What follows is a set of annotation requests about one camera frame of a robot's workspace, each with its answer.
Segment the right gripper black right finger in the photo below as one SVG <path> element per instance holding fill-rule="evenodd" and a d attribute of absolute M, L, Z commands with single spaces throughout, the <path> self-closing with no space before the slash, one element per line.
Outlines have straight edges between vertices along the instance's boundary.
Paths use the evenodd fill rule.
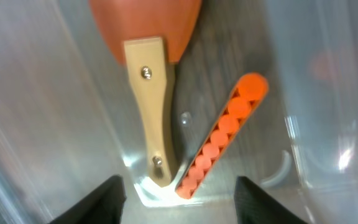
<path fill-rule="evenodd" d="M 240 224 L 306 224 L 246 176 L 236 179 L 234 205 Z"/>

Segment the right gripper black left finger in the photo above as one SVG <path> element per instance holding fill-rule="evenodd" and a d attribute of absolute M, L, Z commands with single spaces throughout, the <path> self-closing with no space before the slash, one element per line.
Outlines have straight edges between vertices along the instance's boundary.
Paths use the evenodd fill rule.
<path fill-rule="evenodd" d="M 120 224 L 125 201 L 123 178 L 113 175 L 50 224 Z"/>

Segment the clear plastic container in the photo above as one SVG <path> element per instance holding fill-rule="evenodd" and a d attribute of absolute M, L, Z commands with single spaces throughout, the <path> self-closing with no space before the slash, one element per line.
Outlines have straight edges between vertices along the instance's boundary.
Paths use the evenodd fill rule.
<path fill-rule="evenodd" d="M 358 223 L 358 1 L 204 1 L 175 71 L 184 171 L 236 81 L 266 99 L 191 200 L 145 176 L 126 69 L 87 1 L 0 1 L 0 223 L 48 223 L 111 176 L 120 223 L 236 223 L 246 176 L 308 223 Z"/>

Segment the orange scraper with wooden handle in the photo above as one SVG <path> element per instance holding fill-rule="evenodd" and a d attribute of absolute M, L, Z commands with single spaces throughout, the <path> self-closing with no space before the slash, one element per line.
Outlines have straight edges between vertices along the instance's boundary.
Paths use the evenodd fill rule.
<path fill-rule="evenodd" d="M 201 0 L 89 0 L 98 30 L 126 66 L 144 128 L 148 176 L 170 185 L 178 170 L 171 108 L 175 65 L 200 13 Z"/>

